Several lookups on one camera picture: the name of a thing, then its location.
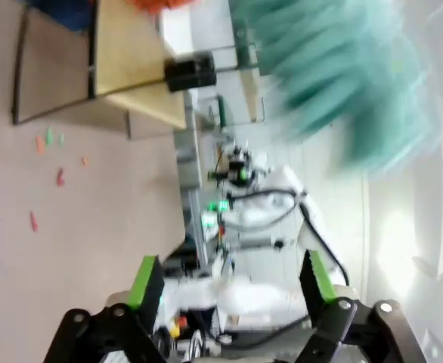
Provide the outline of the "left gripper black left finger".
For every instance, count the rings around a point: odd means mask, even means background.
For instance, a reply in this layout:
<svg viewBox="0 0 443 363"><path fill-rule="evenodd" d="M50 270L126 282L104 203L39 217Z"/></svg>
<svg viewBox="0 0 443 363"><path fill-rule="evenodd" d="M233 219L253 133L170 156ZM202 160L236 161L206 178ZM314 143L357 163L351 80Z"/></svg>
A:
<svg viewBox="0 0 443 363"><path fill-rule="evenodd" d="M164 288L157 256L145 256L126 303L103 308L96 315L71 309L61 320L45 362L101 362L123 352L130 362L164 362L151 339Z"/></svg>

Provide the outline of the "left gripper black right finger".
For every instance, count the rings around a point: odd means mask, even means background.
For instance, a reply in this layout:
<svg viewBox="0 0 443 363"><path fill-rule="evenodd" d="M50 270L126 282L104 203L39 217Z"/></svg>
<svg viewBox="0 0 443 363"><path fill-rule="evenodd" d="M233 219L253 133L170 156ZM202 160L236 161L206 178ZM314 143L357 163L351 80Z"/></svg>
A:
<svg viewBox="0 0 443 363"><path fill-rule="evenodd" d="M398 302L369 307L339 296L315 250L307 250L299 276L313 334L297 362L334 362L342 346L359 348L372 363L425 363L426 357Z"/></svg>

